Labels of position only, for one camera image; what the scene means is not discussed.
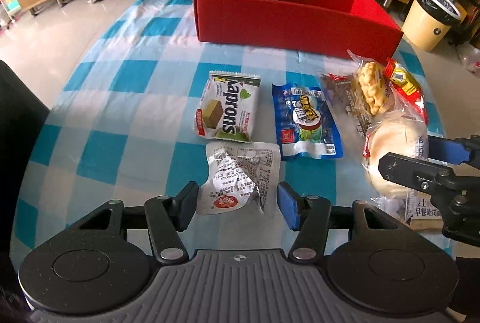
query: screw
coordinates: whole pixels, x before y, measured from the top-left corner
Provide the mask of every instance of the screw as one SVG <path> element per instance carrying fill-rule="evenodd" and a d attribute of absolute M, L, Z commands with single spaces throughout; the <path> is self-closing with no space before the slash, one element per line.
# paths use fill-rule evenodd
<path fill-rule="evenodd" d="M 315 255 L 317 255 L 317 253 L 315 252 L 315 250 L 309 249 L 308 247 L 301 247 L 299 249 L 295 249 L 292 255 L 300 260 L 310 260 L 312 258 L 315 258 Z"/>
<path fill-rule="evenodd" d="M 462 194 L 457 194 L 457 196 L 454 197 L 454 200 L 457 204 L 465 204 L 468 201 L 468 198 Z"/>
<path fill-rule="evenodd" d="M 183 255 L 184 255 L 183 250 L 178 249 L 176 247 L 169 247 L 168 249 L 163 249 L 160 252 L 160 257 L 169 261 L 177 260 L 183 257 Z"/>

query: red cardboard box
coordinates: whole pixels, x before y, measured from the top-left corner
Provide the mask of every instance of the red cardboard box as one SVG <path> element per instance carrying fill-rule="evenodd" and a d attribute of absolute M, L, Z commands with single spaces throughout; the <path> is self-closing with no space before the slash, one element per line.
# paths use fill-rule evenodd
<path fill-rule="evenodd" d="M 200 41 L 295 49 L 386 64 L 403 32 L 374 0 L 193 0 Z"/>

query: wafer image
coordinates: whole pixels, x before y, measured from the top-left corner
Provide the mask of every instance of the wafer image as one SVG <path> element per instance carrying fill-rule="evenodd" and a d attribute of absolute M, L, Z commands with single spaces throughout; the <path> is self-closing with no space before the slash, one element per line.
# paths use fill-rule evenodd
<path fill-rule="evenodd" d="M 202 111 L 203 122 L 208 128 L 217 128 L 218 122 L 222 118 L 223 108 L 219 100 L 210 100 Z"/>

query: trash can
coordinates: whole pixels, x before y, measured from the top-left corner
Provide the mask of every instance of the trash can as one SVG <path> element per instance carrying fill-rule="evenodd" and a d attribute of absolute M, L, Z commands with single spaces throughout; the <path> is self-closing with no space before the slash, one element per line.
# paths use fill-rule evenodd
<path fill-rule="evenodd" d="M 460 20 L 459 10 L 449 0 L 413 0 L 402 31 L 413 44 L 429 52 Z"/>

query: garbage bag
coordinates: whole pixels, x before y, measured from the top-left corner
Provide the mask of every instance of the garbage bag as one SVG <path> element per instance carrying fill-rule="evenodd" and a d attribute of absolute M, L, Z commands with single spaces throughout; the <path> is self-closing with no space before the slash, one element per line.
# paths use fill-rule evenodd
<path fill-rule="evenodd" d="M 423 10 L 435 20 L 445 25 L 456 25 L 461 15 L 449 0 L 417 0 Z"/>

